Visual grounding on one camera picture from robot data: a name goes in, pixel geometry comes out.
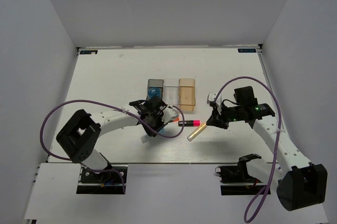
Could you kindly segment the blue tape roll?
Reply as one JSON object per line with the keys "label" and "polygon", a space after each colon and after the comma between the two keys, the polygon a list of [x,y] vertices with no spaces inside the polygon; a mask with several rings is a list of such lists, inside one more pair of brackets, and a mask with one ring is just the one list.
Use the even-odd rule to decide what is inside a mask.
{"label": "blue tape roll", "polygon": [[162,99],[162,89],[158,88],[158,87],[150,87],[147,90],[147,98],[146,100],[150,100],[153,97],[158,97],[160,99]]}

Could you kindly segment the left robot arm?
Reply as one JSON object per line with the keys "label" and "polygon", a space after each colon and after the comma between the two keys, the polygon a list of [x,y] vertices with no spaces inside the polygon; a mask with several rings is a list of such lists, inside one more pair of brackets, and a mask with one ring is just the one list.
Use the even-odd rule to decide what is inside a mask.
{"label": "left robot arm", "polygon": [[148,136],[155,137],[157,132],[178,117],[177,110],[161,100],[132,101],[121,111],[112,109],[97,114],[80,109],[63,126],[56,140],[71,162],[93,169],[93,175],[99,181],[107,181],[111,176],[108,160],[95,150],[100,136],[117,129],[142,125]]}

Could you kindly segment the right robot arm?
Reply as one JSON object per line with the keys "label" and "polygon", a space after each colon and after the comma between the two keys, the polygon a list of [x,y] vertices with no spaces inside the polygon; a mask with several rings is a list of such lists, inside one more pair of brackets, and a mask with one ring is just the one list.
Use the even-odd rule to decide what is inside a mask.
{"label": "right robot arm", "polygon": [[228,129],[229,124],[243,121],[263,139],[276,157],[273,168],[258,154],[239,158],[235,166],[220,166],[217,173],[222,183],[268,183],[281,205],[293,211],[325,201],[328,172],[322,164],[315,165],[303,155],[289,136],[278,128],[278,119],[268,104],[260,104],[251,86],[234,91],[235,105],[228,107],[221,95],[209,93],[207,104],[212,113],[207,126]]}

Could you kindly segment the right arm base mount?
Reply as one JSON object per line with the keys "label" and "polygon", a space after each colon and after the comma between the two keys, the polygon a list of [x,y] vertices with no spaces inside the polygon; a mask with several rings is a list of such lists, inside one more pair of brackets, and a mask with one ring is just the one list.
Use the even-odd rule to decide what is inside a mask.
{"label": "right arm base mount", "polygon": [[243,178],[237,165],[217,166],[215,173],[220,178],[222,196],[254,196],[265,186],[256,178]]}

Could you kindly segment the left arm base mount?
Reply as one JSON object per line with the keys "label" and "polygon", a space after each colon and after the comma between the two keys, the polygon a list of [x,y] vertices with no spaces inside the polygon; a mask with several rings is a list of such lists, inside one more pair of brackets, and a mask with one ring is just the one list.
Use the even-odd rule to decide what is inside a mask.
{"label": "left arm base mount", "polygon": [[76,193],[78,195],[123,195],[126,189],[128,166],[112,167],[117,172],[94,173],[81,168]]}

